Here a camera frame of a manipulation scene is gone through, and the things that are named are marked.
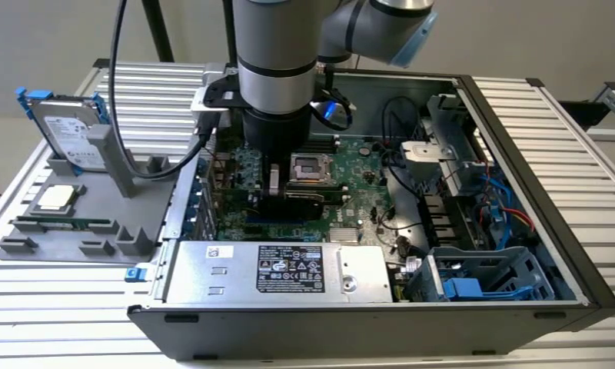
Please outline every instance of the blue cable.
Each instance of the blue cable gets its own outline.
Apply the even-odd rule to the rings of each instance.
[[[487,178],[484,175],[480,176],[483,181],[487,181],[494,187],[499,188],[506,193],[509,208],[513,208],[513,191],[509,187],[506,187],[499,181],[494,180],[492,178]],[[496,246],[496,250],[503,250],[506,248],[506,243],[509,242],[509,238],[511,237],[511,216],[506,216],[506,231],[503,232],[502,240]]]

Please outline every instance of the gray parts holder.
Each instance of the gray parts holder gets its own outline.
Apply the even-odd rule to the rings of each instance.
[[[117,149],[116,133],[111,125],[92,125],[87,133],[87,140],[99,149],[104,161],[104,168],[113,179],[124,198],[135,196],[135,182],[132,173],[121,158]]]
[[[51,174],[15,230],[0,240],[0,259],[20,261],[85,261],[136,264],[149,261],[175,187],[168,181],[132,178],[135,196],[123,197],[107,173]],[[45,188],[72,185],[77,193],[68,212],[37,211]]]

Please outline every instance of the power supply label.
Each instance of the power supply label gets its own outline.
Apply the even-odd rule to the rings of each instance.
[[[258,291],[326,292],[323,256],[320,246],[259,246]]]

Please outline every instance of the blue latch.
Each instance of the blue latch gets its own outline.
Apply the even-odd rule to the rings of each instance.
[[[99,111],[100,123],[103,123],[104,125],[108,125],[109,124],[109,114],[107,111],[107,105],[104,104],[103,96],[100,96],[99,93],[95,92],[91,98],[95,101],[95,107]]]
[[[52,97],[52,91],[51,90],[32,90],[28,93],[28,98],[36,98],[37,100],[45,100]]]
[[[443,283],[444,296],[452,301],[522,301],[531,296],[534,288],[523,286],[514,291],[483,292],[475,278],[451,278]]]
[[[32,109],[29,108],[29,105],[28,105],[28,99],[25,98],[25,93],[28,92],[28,89],[25,87],[19,87],[15,91],[16,95],[19,96],[16,98],[16,100],[19,100],[19,104],[20,106],[23,107],[24,109],[24,113],[25,115],[28,116],[28,118],[31,120],[35,120],[33,119],[33,113],[32,113]]]
[[[145,269],[143,268],[127,268],[125,271],[125,282],[137,283],[145,282]]]

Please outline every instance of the metal bracket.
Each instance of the metal bracket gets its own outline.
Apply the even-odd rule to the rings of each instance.
[[[438,163],[440,160],[455,160],[455,153],[447,147],[422,141],[407,141],[400,144],[406,159],[418,163]]]
[[[179,241],[168,240],[161,246],[160,260],[155,275],[152,277],[151,297],[153,300],[165,302],[165,295],[171,286],[171,275],[173,274],[175,258],[179,251]]]
[[[237,75],[227,75],[211,83],[203,104],[208,108],[252,108],[241,97]]]

